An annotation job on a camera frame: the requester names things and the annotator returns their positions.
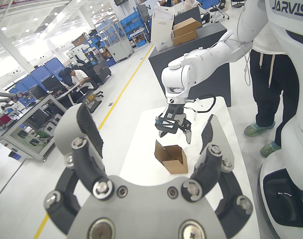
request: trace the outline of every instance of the white floor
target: white floor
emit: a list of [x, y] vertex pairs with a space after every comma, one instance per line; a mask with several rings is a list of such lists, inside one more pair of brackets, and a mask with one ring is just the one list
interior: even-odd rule
[[[223, 19], [221, 23], [226, 28], [235, 26], [240, 10], [229, 9], [227, 13], [230, 14], [230, 20]], [[111, 107], [108, 105], [117, 100], [150, 48], [151, 44], [112, 67], [113, 76], [99, 88], [104, 91], [103, 102], [92, 114], [97, 127], [109, 112]], [[109, 175], [120, 173], [141, 112], [166, 104], [164, 94], [148, 61], [148, 55], [100, 130], [104, 140], [104, 163]], [[229, 112], [246, 164], [252, 192], [255, 195], [257, 173], [263, 162], [259, 150], [274, 139], [275, 130], [252, 139], [243, 136], [244, 128], [254, 122], [257, 112], [252, 89], [244, 82], [244, 66], [243, 59], [230, 64], [232, 107], [229, 108]], [[282, 110], [280, 106], [275, 118], [277, 124], [281, 121]], [[13, 163], [13, 159], [8, 158], [7, 163]], [[45, 163], [36, 160], [27, 160], [23, 163], [0, 195], [0, 239], [34, 237], [45, 217], [43, 199], [55, 188], [63, 169], [63, 158], [57, 149], [51, 153]], [[82, 185], [78, 185], [76, 195], [82, 205], [88, 192]], [[272, 238], [256, 200], [255, 210], [258, 214], [261, 238]], [[36, 238], [59, 239], [65, 236], [48, 220], [40, 236]]]

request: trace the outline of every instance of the open cardboard box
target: open cardboard box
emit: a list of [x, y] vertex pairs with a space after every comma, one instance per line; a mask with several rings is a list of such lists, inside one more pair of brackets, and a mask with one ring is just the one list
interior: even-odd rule
[[201, 25], [192, 17], [184, 20], [173, 27], [174, 38], [173, 44], [175, 46], [188, 42], [197, 37], [197, 28]]
[[170, 174], [188, 173], [187, 156], [178, 145], [163, 147], [156, 140], [155, 157]]

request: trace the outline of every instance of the white robot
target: white robot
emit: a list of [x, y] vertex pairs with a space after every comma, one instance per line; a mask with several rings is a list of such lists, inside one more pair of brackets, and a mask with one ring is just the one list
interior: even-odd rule
[[189, 143], [191, 127], [183, 106], [190, 87], [206, 80], [224, 63], [243, 57], [267, 22], [294, 63], [300, 89], [297, 113], [282, 130], [282, 150], [269, 155], [263, 163], [258, 190], [271, 229], [280, 238], [302, 239], [303, 0], [247, 0], [238, 27], [225, 33], [214, 47], [199, 48], [170, 62], [162, 73], [169, 108], [164, 117], [156, 118], [155, 125], [161, 136], [182, 129]]

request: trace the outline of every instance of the black table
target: black table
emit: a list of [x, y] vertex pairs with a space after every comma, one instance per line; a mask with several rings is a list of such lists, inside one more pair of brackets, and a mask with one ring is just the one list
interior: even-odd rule
[[[197, 30], [197, 38], [191, 41], [171, 46], [160, 52], [154, 48], [149, 62], [155, 72], [158, 82], [165, 93], [165, 88], [161, 82], [161, 73], [172, 60], [183, 56], [184, 53], [197, 49], [199, 47], [209, 48], [216, 43], [226, 32], [226, 28], [221, 23], [211, 24]], [[224, 97], [227, 107], [231, 106], [230, 89], [230, 68], [226, 63], [216, 69], [214, 73], [205, 81], [193, 86], [189, 92], [189, 99], [196, 99], [205, 94]]]

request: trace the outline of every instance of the sneaker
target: sneaker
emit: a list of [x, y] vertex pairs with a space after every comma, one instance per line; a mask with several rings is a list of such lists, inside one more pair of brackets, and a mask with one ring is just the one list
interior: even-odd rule
[[266, 158], [268, 155], [281, 148], [282, 148], [281, 146], [277, 145], [274, 141], [272, 141], [270, 144], [265, 145], [263, 148], [260, 149], [260, 154], [264, 158]]
[[260, 127], [256, 123], [253, 123], [245, 128], [244, 134], [249, 137], [255, 137], [260, 135], [264, 131], [274, 128], [274, 126], [275, 126], [275, 122], [273, 122], [273, 124], [269, 127]]

